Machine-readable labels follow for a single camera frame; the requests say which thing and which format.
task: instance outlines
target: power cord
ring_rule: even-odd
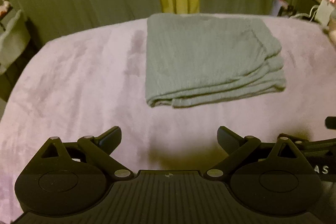
[[[298,17],[308,17],[308,18],[310,18],[310,17],[311,17],[311,14],[312,14],[312,12],[313,12],[313,10],[314,10],[315,8],[318,8],[318,7],[319,7],[319,5],[314,5],[314,6],[310,9],[310,13],[309,13],[309,14],[297,14],[297,15],[291,16],[290,18],[298,18]]]

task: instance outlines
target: metal screw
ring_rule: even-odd
[[[128,177],[130,174],[131,172],[126,169],[119,169],[116,172],[114,172],[114,175],[118,178],[125,178]]]
[[[213,177],[213,178],[218,178],[218,177],[221,177],[224,173],[222,170],[219,170],[219,169],[210,169],[207,174],[210,176],[210,177]]]

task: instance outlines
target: folded towel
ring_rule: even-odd
[[[189,107],[284,90],[280,42],[261,19],[155,14],[146,101]]]
[[[0,75],[23,53],[30,35],[25,26],[22,11],[19,10],[0,35]]]

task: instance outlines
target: white cloth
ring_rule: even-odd
[[[74,142],[118,125],[123,138],[112,156],[134,172],[205,171],[226,155],[216,140],[221,125],[263,142],[280,133],[335,138],[324,126],[336,116],[336,52],[328,36],[315,23],[261,18],[282,44],[286,90],[187,109],[146,104],[146,19],[45,45],[20,76],[0,122],[0,220],[22,213],[15,180],[50,136]]]
[[[22,11],[19,10],[0,35],[0,75],[23,53],[30,40]]]

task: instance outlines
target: triangular cutout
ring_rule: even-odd
[[[43,159],[52,157],[58,157],[57,148],[53,143],[48,146],[47,150],[42,155]]]
[[[286,143],[283,143],[278,156],[283,157],[283,158],[296,159],[294,152],[291,150],[289,145]]]

